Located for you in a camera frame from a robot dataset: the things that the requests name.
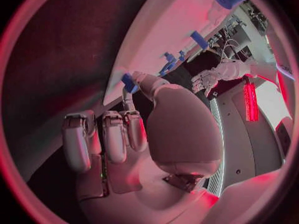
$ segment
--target red light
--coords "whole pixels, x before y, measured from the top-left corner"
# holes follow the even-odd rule
[[[259,108],[257,103],[257,96],[255,93],[255,86],[253,83],[245,84],[244,97],[245,97],[245,106],[246,106],[246,120],[258,121]]]

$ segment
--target curved white surface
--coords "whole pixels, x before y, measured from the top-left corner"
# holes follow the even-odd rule
[[[122,94],[125,72],[158,75],[169,52],[189,51],[196,43],[193,31],[203,37],[211,33],[230,13],[215,0],[147,0],[132,23],[117,55],[103,104]]]

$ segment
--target humanoid robot arm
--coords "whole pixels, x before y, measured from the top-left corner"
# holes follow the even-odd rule
[[[219,80],[235,80],[244,75],[250,77],[263,78],[276,84],[276,67],[274,63],[258,63],[254,59],[248,59],[246,62],[234,59],[224,59],[216,68],[204,70],[192,78],[193,92],[206,89],[205,95],[208,96],[211,89],[214,88]]]

